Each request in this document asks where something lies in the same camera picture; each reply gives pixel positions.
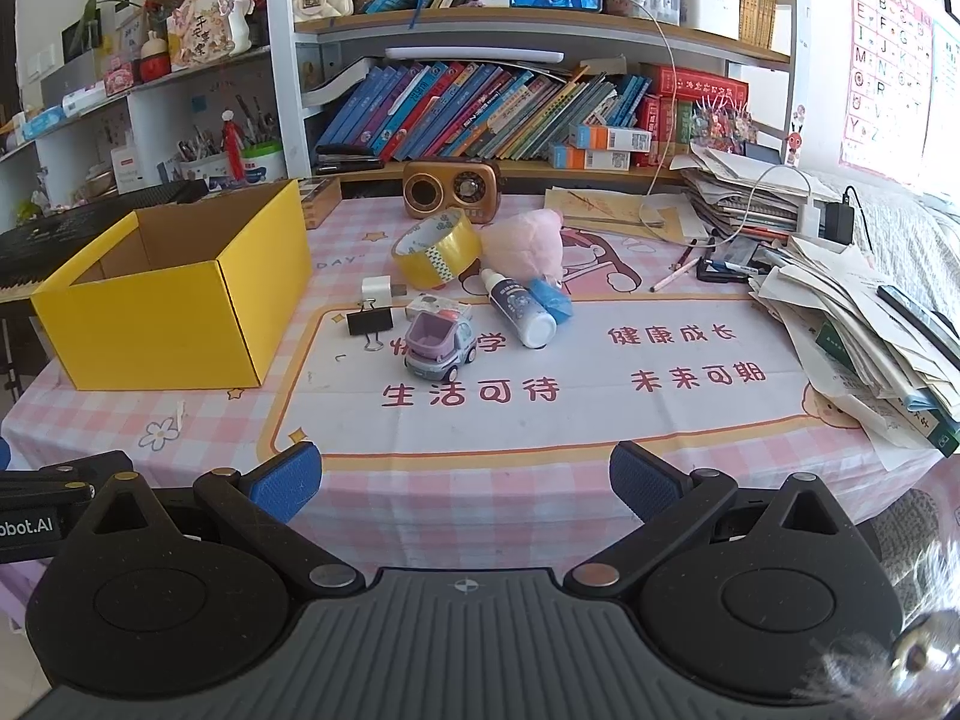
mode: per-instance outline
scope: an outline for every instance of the metal screw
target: metal screw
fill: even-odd
[[[335,562],[315,566],[311,569],[309,577],[310,581],[318,587],[336,589],[336,587],[346,587],[351,584],[356,579],[357,572],[348,565]]]
[[[585,562],[573,569],[573,578],[587,587],[609,587],[620,581],[620,572],[605,562]]]

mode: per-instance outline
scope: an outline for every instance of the open cardboard box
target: open cardboard box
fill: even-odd
[[[296,181],[126,215],[32,296],[77,389],[263,383],[310,275]]]

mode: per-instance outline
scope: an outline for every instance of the pink checkered tablecloth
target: pink checkered tablecloth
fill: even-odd
[[[501,217],[539,207],[542,196],[509,196]],[[4,419],[12,469],[46,466],[107,450],[127,452],[153,485],[186,487],[208,469],[246,471],[280,382],[307,322],[320,307],[353,303],[365,276],[400,274],[394,240],[411,224],[397,197],[345,200],[320,229],[308,233],[314,275],[260,389],[246,391],[78,392],[51,362]],[[654,283],[669,273],[680,247],[631,242],[630,266]],[[667,288],[676,293],[735,292],[688,274]],[[445,288],[462,295],[460,286]],[[182,404],[181,429],[175,429]],[[792,432],[726,445],[690,447],[664,455],[679,469],[710,466],[743,487],[779,488],[785,476],[820,475],[854,520],[886,508],[934,466],[938,454],[904,452],[896,471],[884,470],[859,430],[803,426]],[[955,488],[952,461],[931,474]],[[953,517],[955,507],[946,509]],[[550,565],[560,576],[637,526],[611,492],[608,457],[579,463],[508,469],[325,470],[318,495],[293,525],[325,549],[373,574],[378,566],[494,568]],[[22,621],[39,563],[0,566],[0,608]]]

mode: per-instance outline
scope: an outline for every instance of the pink plush toy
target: pink plush toy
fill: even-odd
[[[485,268],[525,284],[545,278],[554,284],[563,276],[563,216],[541,208],[495,221],[480,230]]]

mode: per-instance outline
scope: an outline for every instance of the gray ribbed panel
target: gray ribbed panel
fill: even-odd
[[[457,589],[467,578],[479,586]],[[108,701],[59,688],[24,717],[853,718],[836,707],[750,707],[696,688],[656,660],[621,608],[573,599],[544,570],[470,575],[396,569],[361,596],[310,604],[279,650],[228,685],[162,702]]]

